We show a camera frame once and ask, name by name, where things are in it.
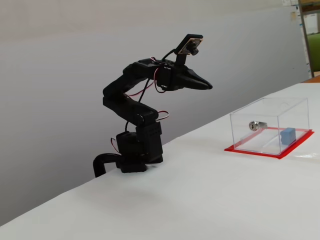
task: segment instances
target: white wall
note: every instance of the white wall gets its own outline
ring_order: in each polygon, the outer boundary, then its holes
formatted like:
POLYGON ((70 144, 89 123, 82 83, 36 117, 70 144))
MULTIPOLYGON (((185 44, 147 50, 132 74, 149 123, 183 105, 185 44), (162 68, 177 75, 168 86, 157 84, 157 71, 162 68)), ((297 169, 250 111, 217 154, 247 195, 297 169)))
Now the white wall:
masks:
POLYGON ((0 225, 94 177, 125 125, 102 90, 188 33, 205 37, 187 65, 213 90, 148 90, 144 103, 170 111, 164 143, 306 80, 292 11, 280 0, 1 0, 0 225))

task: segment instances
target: shelf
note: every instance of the shelf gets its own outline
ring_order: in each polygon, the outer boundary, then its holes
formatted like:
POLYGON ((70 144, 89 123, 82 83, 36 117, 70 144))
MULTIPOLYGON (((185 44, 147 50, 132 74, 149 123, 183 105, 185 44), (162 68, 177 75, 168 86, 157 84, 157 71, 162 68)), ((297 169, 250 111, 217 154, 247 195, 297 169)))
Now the shelf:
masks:
POLYGON ((303 15, 320 13, 320 0, 301 0, 301 8, 303 15))

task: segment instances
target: blue cube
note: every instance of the blue cube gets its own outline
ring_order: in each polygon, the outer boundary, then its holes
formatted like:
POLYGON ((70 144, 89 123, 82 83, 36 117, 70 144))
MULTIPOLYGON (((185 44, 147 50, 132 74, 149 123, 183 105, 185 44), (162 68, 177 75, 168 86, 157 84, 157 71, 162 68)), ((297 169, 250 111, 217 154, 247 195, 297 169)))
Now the blue cube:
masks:
POLYGON ((281 143, 283 145, 290 145, 292 144, 297 138, 296 138, 296 129, 292 127, 288 127, 282 132, 280 132, 281 135, 281 143))

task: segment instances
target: silver object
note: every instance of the silver object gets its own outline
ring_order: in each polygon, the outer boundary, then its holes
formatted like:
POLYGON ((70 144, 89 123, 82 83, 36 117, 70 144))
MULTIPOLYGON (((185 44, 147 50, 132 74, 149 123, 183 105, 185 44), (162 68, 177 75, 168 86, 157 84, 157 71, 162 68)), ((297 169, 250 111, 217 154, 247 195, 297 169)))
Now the silver object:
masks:
POLYGON ((268 124, 262 121, 252 121, 249 123, 249 128, 251 131, 257 131, 258 129, 267 129, 268 124))

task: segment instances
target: small camera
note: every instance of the small camera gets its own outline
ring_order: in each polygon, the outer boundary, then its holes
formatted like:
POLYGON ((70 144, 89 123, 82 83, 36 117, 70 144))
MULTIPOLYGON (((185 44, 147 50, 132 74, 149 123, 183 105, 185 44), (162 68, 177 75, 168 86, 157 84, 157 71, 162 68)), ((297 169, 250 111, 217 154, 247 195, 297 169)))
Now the small camera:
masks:
POLYGON ((197 55, 199 53, 198 46, 203 41, 204 36, 196 34, 188 34, 179 46, 175 49, 176 55, 197 55))

